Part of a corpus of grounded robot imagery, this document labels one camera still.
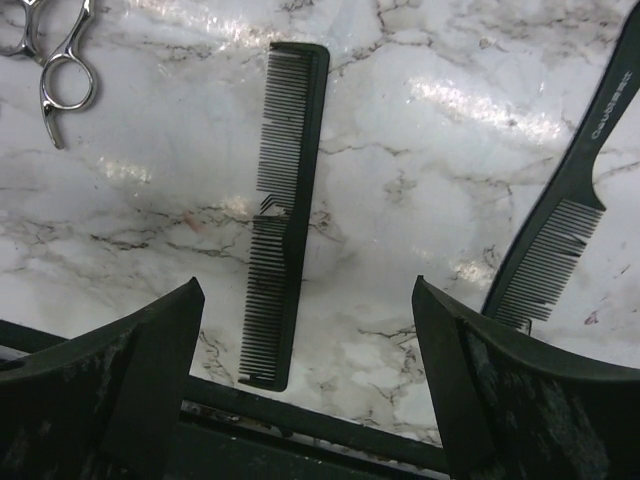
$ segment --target silver scissors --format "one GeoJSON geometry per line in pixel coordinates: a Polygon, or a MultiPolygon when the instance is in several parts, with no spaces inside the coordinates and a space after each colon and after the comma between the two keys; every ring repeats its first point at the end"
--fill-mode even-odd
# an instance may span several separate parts
{"type": "Polygon", "coordinates": [[[80,60],[78,56],[80,37],[95,16],[94,0],[83,0],[82,10],[67,38],[49,55],[45,57],[38,45],[38,22],[40,10],[45,0],[20,0],[25,13],[22,40],[12,48],[0,48],[0,55],[5,57],[22,56],[31,58],[42,67],[40,75],[40,108],[42,118],[49,137],[56,148],[64,148],[55,116],[59,111],[81,110],[91,104],[96,91],[96,76],[93,69],[80,60]],[[51,91],[51,77],[60,65],[73,62],[84,70],[89,79],[89,90],[82,100],[71,105],[57,101],[51,91]]]}

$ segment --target black plastic edge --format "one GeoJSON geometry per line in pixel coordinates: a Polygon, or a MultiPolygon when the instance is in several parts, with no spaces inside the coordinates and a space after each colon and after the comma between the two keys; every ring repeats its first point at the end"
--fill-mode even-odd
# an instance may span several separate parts
{"type": "MultiPolygon", "coordinates": [[[[65,339],[60,336],[0,320],[0,345],[2,346],[33,353],[63,341],[65,339]]],[[[447,474],[448,472],[444,451],[439,447],[311,412],[295,405],[211,381],[190,376],[187,381],[185,400],[356,451],[439,473],[447,474]]]]}
{"type": "MultiPolygon", "coordinates": [[[[311,445],[291,442],[282,438],[273,437],[272,435],[252,431],[243,427],[231,425],[225,422],[219,422],[214,419],[193,416],[182,413],[178,427],[177,436],[180,437],[175,442],[177,451],[174,452],[173,462],[181,465],[175,466],[173,471],[168,473],[179,473],[184,471],[199,471],[205,475],[211,475],[211,468],[216,468],[220,474],[224,476],[225,467],[215,466],[218,463],[216,458],[219,454],[228,453],[229,445],[225,445],[225,440],[233,439],[235,448],[244,450],[247,454],[255,456],[255,448],[262,449],[264,455],[269,458],[271,453],[279,454],[276,458],[282,462],[283,458],[287,460],[278,465],[281,472],[286,472],[291,466],[297,467],[293,470],[306,470],[303,478],[327,478],[326,471],[321,473],[323,469],[318,466],[331,465],[344,469],[344,474],[354,478],[397,478],[397,479],[429,479],[433,478],[427,474],[417,475],[412,472],[405,472],[395,468],[394,466],[384,465],[371,462],[365,459],[359,459],[344,455],[339,452],[333,452],[311,445]]],[[[273,478],[269,474],[273,473],[273,465],[259,465],[256,470],[261,472],[262,478],[273,478]]],[[[194,475],[192,478],[206,478],[202,474],[194,475]]]]}

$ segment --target comb teeth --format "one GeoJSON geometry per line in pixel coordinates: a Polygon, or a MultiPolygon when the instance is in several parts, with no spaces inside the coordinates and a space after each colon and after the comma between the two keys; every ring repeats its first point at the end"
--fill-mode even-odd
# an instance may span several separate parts
{"type": "Polygon", "coordinates": [[[313,58],[304,52],[269,54],[258,190],[274,194],[289,212],[295,203],[313,58]]]}
{"type": "Polygon", "coordinates": [[[547,321],[602,214],[562,200],[527,250],[493,318],[527,334],[532,320],[547,321]]]}
{"type": "Polygon", "coordinates": [[[289,379],[328,73],[326,48],[271,44],[239,369],[253,387],[289,379]]]}
{"type": "Polygon", "coordinates": [[[280,350],[286,268],[282,237],[288,219],[257,215],[253,219],[251,263],[245,304],[240,374],[270,385],[280,350]]]}

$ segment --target black comb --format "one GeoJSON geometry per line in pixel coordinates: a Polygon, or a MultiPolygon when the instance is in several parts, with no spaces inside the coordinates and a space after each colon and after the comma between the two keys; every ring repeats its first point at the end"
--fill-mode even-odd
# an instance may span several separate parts
{"type": "Polygon", "coordinates": [[[524,333],[546,321],[605,211],[593,165],[640,87],[640,7],[625,22],[569,149],[511,244],[482,313],[524,333]]]}
{"type": "Polygon", "coordinates": [[[329,52],[273,43],[258,165],[267,193],[253,218],[240,383],[287,388],[302,284],[329,52]]]}

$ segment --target marble countertop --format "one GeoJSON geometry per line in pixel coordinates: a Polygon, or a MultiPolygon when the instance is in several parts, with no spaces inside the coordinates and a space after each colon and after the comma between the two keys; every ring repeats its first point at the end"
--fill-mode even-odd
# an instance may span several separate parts
{"type": "MultiPolygon", "coordinates": [[[[51,51],[80,8],[53,2],[51,51]]],[[[19,39],[16,2],[0,43],[19,39]]],[[[289,388],[268,394],[439,443],[415,278],[480,308],[580,121],[631,0],[96,0],[90,110],[42,122],[40,68],[0,58],[0,318],[76,336],[196,276],[192,374],[235,385],[274,40],[332,55],[289,388]]],[[[61,96],[85,79],[61,71],[61,96]]],[[[594,171],[608,210],[533,335],[640,367],[638,101],[594,171]]]]}

